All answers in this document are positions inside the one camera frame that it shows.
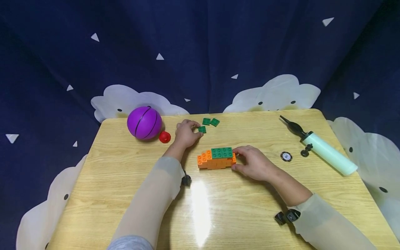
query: green lego brick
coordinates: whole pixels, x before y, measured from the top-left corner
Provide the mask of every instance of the green lego brick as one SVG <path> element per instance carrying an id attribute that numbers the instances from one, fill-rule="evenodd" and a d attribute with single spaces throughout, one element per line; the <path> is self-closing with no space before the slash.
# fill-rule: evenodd
<path id="1" fill-rule="evenodd" d="M 219 123 L 220 123 L 220 121 L 217 120 L 217 119 L 215 119 L 215 118 L 213 118 L 213 119 L 211 120 L 211 122 L 210 122 L 210 124 L 213 125 L 214 127 L 218 126 Z"/>
<path id="2" fill-rule="evenodd" d="M 203 125 L 210 125 L 211 119 L 210 118 L 203 118 Z"/>
<path id="3" fill-rule="evenodd" d="M 207 131 L 206 131 L 206 126 L 201 126 L 201 127 L 198 127 L 198 130 L 199 130 L 199 132 L 202 132 L 202 133 L 207 133 Z"/>
<path id="4" fill-rule="evenodd" d="M 212 148 L 211 149 L 211 156 L 213 159 L 219 158 L 232 158 L 232 148 Z"/>

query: wooden table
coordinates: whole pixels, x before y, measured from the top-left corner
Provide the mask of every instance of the wooden table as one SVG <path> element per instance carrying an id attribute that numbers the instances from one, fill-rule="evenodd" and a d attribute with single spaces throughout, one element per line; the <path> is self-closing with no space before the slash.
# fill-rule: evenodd
<path id="1" fill-rule="evenodd" d="M 157 138 L 139 142 L 130 135 L 126 119 L 105 120 L 66 205 L 48 249 L 105 249 L 133 195 L 174 140 L 183 119 L 202 122 L 217 118 L 184 159 L 192 177 L 164 216 L 158 249 L 310 249 L 293 226 L 279 226 L 274 215 L 283 204 L 268 185 L 249 180 L 231 169 L 199 170 L 196 155 L 214 147 L 253 145 L 359 228 L 378 249 L 400 249 L 379 208 L 357 173 L 342 177 L 314 153 L 300 156 L 304 146 L 278 119 L 283 115 L 313 130 L 341 153 L 319 110 L 282 110 L 230 114 L 165 116 L 171 142 Z M 280 158 L 292 154 L 291 162 Z"/>

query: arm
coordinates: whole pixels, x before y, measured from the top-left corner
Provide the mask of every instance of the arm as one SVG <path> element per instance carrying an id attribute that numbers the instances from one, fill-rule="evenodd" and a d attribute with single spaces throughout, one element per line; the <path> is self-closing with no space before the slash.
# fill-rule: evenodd
<path id="1" fill-rule="evenodd" d="M 269 182 L 289 209 L 301 213 L 293 224 L 296 233 L 317 249 L 376 249 L 346 218 L 317 194 L 273 164 L 260 150 L 252 146 L 233 150 L 246 158 L 247 165 L 235 164 L 239 171 L 255 180 Z"/>
<path id="2" fill-rule="evenodd" d="M 108 249 L 133 249 L 133 247 L 136 249 L 138 238 L 145 239 L 143 244 L 140 242 L 141 247 L 149 243 L 154 249 L 156 248 L 162 218 L 178 194 L 184 176 L 180 165 L 183 153 L 203 136 L 202 133 L 192 131 L 193 127 L 199 126 L 200 124 L 190 120 L 184 120 L 176 125 L 175 141 L 156 162 L 134 195 Z"/>

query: black pump nozzle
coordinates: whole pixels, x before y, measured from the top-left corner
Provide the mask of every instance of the black pump nozzle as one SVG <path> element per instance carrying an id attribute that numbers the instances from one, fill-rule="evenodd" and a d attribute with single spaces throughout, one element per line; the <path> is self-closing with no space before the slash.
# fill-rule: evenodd
<path id="1" fill-rule="evenodd" d="M 289 130 L 290 130 L 293 134 L 295 134 L 295 135 L 297 135 L 297 136 L 300 136 L 301 138 L 304 138 L 304 137 L 307 135 L 307 134 L 303 131 L 302 127 L 301 127 L 299 124 L 297 124 L 297 123 L 295 123 L 295 122 L 291 122 L 291 121 L 289 121 L 288 119 L 284 118 L 283 116 L 280 116 L 280 117 L 286 122 L 286 124 L 288 125 Z"/>

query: white cloud decoration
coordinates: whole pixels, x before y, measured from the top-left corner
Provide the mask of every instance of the white cloud decoration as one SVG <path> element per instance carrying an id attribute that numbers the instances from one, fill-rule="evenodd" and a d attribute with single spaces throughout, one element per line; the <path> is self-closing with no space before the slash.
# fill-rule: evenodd
<path id="1" fill-rule="evenodd" d="M 64 211 L 86 156 L 75 167 L 61 171 L 50 185 L 47 200 L 24 214 L 17 231 L 16 250 L 46 247 Z"/>
<path id="2" fill-rule="evenodd" d="M 352 120 L 328 122 L 370 191 L 388 224 L 400 240 L 400 151 L 385 136 L 365 133 Z"/>
<path id="3" fill-rule="evenodd" d="M 262 87 L 239 92 L 224 113 L 311 108 L 320 93 L 314 85 L 299 84 L 294 75 L 280 75 Z"/>
<path id="4" fill-rule="evenodd" d="M 102 122 L 107 118 L 128 117 L 137 107 L 151 106 L 162 116 L 189 114 L 185 109 L 171 104 L 167 98 L 153 93 L 138 93 L 125 85 L 111 85 L 104 90 L 103 96 L 95 96 L 91 100 L 96 109 L 94 117 Z"/>

